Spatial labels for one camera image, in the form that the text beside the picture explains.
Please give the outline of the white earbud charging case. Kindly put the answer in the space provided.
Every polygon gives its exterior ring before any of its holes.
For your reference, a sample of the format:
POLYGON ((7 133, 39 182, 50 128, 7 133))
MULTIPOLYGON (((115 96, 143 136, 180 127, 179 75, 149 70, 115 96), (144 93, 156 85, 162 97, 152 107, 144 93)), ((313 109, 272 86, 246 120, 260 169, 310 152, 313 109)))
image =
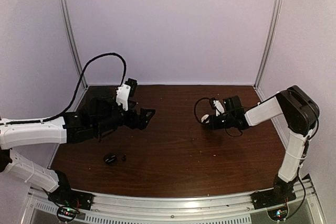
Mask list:
POLYGON ((209 114, 205 114, 204 116, 201 117, 201 123, 206 123, 208 121, 209 114))

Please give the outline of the black round cap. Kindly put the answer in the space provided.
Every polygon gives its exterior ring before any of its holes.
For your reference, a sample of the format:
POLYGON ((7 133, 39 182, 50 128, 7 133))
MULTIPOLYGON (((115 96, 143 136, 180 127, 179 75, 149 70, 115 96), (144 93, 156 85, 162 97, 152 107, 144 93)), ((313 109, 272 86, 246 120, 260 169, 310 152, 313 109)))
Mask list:
POLYGON ((115 154, 107 154, 103 157, 103 160, 105 164, 111 165, 117 160, 117 157, 115 154))

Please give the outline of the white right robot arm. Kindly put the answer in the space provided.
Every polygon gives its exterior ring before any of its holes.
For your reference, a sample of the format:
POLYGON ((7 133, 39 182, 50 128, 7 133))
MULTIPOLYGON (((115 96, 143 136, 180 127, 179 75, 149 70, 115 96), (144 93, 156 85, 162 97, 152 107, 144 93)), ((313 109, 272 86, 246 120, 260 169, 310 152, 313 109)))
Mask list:
POLYGON ((275 178, 275 188, 269 192, 272 203, 281 203, 289 196, 288 186, 299 178, 298 172, 307 157, 309 142, 318 130, 318 105, 297 85, 277 92, 250 109, 242 106, 237 95, 223 101, 211 98, 209 102, 214 114, 206 114, 199 120, 209 130, 234 127, 242 132, 277 116, 284 116, 289 129, 289 141, 275 178))

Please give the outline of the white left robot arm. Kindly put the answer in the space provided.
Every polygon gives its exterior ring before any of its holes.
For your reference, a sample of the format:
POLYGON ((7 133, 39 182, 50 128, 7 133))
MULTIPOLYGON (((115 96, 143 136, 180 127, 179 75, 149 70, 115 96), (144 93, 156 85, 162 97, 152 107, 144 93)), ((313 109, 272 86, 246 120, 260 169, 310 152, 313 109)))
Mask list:
POLYGON ((54 193, 64 205, 76 197, 67 176, 46 169, 23 157, 13 148, 42 143, 77 144, 92 138, 102 139, 121 126, 143 130, 156 113, 155 109, 134 108, 135 102, 113 97, 89 98, 76 112, 65 112, 53 119, 1 120, 1 172, 11 173, 27 183, 54 193))

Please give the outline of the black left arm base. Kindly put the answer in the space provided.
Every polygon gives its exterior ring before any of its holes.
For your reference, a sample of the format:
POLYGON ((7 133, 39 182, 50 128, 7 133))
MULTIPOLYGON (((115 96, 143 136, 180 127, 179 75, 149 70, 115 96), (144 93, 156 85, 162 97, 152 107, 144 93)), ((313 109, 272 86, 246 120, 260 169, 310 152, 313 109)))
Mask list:
POLYGON ((54 172, 58 178, 58 187, 53 192, 45 193, 48 196, 48 200, 57 206, 56 217, 58 220, 63 223, 69 223, 80 214, 80 209, 91 209, 93 194, 71 189, 66 175, 58 170, 54 172))

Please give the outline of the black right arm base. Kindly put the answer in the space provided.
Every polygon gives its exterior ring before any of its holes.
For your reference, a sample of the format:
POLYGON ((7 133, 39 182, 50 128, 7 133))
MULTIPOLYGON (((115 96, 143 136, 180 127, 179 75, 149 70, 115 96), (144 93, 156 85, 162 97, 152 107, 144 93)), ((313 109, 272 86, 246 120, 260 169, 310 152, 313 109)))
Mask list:
POLYGON ((250 195, 254 209, 267 208, 271 220, 284 221, 289 216, 288 203, 297 198, 293 189, 296 181, 297 177, 287 183, 276 176, 272 189, 255 191, 250 195))

